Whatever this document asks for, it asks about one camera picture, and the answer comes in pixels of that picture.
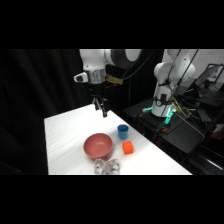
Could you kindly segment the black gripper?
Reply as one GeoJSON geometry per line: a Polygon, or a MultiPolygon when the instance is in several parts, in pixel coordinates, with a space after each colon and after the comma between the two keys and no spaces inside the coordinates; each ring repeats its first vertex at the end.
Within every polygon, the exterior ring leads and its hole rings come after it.
{"type": "Polygon", "coordinates": [[[90,95],[94,97],[93,104],[95,105],[95,109],[101,110],[102,108],[103,117],[106,118],[107,113],[109,111],[109,100],[104,98],[106,93],[105,84],[104,83],[89,84],[88,87],[89,87],[90,95]],[[101,105],[97,98],[102,98],[101,105]]]}

